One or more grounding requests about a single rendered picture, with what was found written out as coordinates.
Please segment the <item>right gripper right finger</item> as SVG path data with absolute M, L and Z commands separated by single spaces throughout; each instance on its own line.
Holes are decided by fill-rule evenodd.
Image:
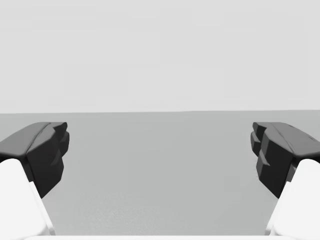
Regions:
M 267 236 L 320 236 L 320 140 L 283 122 L 254 122 L 259 181 L 278 199 Z

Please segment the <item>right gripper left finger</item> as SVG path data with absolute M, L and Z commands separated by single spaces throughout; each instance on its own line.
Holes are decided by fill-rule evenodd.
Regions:
M 62 179 L 66 122 L 36 122 L 0 141 L 0 236 L 54 236 L 43 204 Z

